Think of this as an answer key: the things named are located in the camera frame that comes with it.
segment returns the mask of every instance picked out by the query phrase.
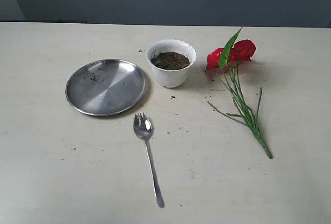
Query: soil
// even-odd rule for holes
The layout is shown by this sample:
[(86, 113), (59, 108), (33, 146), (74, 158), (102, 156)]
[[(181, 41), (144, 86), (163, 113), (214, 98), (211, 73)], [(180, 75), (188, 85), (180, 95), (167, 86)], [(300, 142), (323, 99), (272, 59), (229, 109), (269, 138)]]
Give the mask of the soil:
[(160, 53), (151, 62), (164, 70), (180, 70), (190, 65), (190, 60), (177, 52)]

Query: red flower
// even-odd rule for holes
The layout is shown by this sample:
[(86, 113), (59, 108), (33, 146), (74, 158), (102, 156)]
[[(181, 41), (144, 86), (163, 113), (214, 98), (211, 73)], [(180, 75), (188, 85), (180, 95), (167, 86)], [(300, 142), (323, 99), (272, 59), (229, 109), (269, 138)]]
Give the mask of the red flower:
[[(218, 48), (207, 57), (206, 70), (212, 70), (218, 67), (219, 55), (224, 48)], [(250, 61), (250, 58), (254, 55), (256, 47), (254, 43), (248, 39), (238, 41), (234, 44), (230, 51), (229, 62), (238, 61)]]

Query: plate rim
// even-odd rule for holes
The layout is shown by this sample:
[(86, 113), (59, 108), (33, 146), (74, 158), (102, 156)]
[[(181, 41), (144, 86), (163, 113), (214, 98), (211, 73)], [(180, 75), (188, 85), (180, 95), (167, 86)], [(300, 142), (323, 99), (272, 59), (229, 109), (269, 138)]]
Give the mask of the plate rim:
[[(78, 73), (79, 70), (81, 70), (82, 68), (84, 67), (87, 67), (91, 64), (94, 64), (94, 63), (97, 63), (97, 62), (102, 62), (102, 61), (118, 61), (118, 62), (123, 62), (123, 63), (126, 63), (126, 64), (130, 64), (132, 66), (134, 66), (136, 69), (138, 69), (142, 76), (143, 76), (143, 80), (144, 80), (144, 86), (143, 86), (143, 90), (142, 90), (142, 94), (140, 97), (138, 97), (135, 101), (135, 103), (131, 104), (130, 106), (128, 106), (127, 108), (124, 108), (124, 109), (121, 109), (119, 111), (116, 111), (116, 112), (112, 112), (112, 113), (106, 113), (106, 114), (96, 114), (96, 113), (92, 113), (92, 112), (87, 112), (87, 111), (84, 111), (80, 108), (78, 108), (77, 106), (75, 106), (69, 96), (68, 96), (68, 85), (71, 81), (71, 79)], [(128, 109), (131, 109), (132, 107), (134, 107), (135, 105), (137, 105), (145, 96), (146, 94), (146, 91), (147, 91), (147, 86), (148, 86), (148, 80), (147, 80), (147, 76), (144, 72), (144, 70), (142, 68), (140, 68), (138, 65), (130, 62), (130, 61), (126, 61), (126, 60), (123, 60), (123, 59), (116, 59), (116, 58), (105, 58), (105, 59), (100, 59), (100, 60), (97, 60), (97, 61), (93, 61), (93, 62), (90, 62), (82, 67), (80, 67), (79, 69), (77, 69), (68, 79), (67, 83), (66, 83), (66, 88), (65, 88), (65, 94), (66, 94), (66, 99), (67, 101), (69, 102), (69, 104), (74, 108), (76, 109), (77, 111), (83, 113), (83, 114), (86, 114), (86, 115), (89, 115), (89, 116), (111, 116), (111, 115), (116, 115), (116, 114), (119, 114), (119, 113), (122, 113), (124, 111), (127, 111)]]

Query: white ceramic cup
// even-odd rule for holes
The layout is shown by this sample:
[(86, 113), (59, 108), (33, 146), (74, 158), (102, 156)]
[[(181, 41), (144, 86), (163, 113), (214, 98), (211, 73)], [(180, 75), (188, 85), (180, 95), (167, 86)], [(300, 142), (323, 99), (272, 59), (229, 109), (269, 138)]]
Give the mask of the white ceramic cup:
[[(164, 70), (152, 64), (152, 58), (163, 52), (177, 52), (190, 60), (189, 66), (180, 70)], [(151, 44), (146, 51), (146, 59), (152, 67), (156, 81), (164, 87), (175, 88), (180, 86), (188, 77), (188, 71), (197, 60), (195, 49), (188, 43), (180, 40), (165, 39)]]

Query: table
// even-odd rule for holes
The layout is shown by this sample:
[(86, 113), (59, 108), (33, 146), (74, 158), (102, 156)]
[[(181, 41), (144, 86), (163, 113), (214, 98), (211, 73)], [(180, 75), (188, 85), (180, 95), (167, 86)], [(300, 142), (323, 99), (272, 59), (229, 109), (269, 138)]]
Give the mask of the table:
[[(245, 27), (257, 46), (242, 67), (260, 108), (270, 160), (205, 73), (206, 56), (238, 27), (0, 23), (0, 223), (331, 223), (331, 29)], [(198, 54), (189, 79), (167, 89), (144, 52), (172, 38)], [(147, 95), (95, 118), (65, 98), (70, 75), (103, 58), (139, 65)], [(151, 148), (165, 208), (157, 207), (136, 112), (153, 120)]]

